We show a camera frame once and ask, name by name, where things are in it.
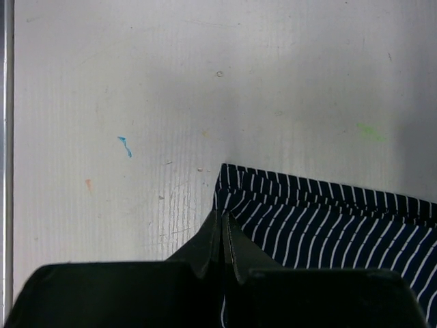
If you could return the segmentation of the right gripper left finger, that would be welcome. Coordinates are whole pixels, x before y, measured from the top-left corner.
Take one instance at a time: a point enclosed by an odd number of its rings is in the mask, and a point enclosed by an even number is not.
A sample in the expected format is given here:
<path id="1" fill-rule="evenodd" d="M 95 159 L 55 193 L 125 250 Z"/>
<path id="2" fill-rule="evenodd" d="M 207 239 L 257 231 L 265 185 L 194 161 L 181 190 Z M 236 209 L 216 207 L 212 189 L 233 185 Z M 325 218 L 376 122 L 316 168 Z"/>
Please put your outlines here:
<path id="1" fill-rule="evenodd" d="M 50 264 L 26 281 L 6 327 L 219 327 L 221 216 L 164 261 Z"/>

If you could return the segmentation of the navy striped underwear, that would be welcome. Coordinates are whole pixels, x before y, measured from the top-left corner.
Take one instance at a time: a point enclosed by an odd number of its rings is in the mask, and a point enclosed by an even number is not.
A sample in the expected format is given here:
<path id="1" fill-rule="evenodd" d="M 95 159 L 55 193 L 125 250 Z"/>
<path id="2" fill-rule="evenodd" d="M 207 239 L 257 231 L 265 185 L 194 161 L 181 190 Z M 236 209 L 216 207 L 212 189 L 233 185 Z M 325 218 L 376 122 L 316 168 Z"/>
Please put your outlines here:
<path id="1" fill-rule="evenodd" d="M 284 267 L 398 272 L 436 326 L 435 203 L 223 164 L 213 208 Z"/>

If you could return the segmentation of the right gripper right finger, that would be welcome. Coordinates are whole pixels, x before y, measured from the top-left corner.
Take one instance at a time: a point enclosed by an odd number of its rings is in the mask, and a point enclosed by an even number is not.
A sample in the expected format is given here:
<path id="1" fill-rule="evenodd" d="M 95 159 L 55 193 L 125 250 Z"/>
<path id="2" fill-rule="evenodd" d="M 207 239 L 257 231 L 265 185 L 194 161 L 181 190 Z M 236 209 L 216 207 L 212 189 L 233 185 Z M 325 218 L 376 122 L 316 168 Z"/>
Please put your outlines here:
<path id="1" fill-rule="evenodd" d="M 426 327 L 396 273 L 287 269 L 263 252 L 235 218 L 221 218 L 228 327 Z"/>

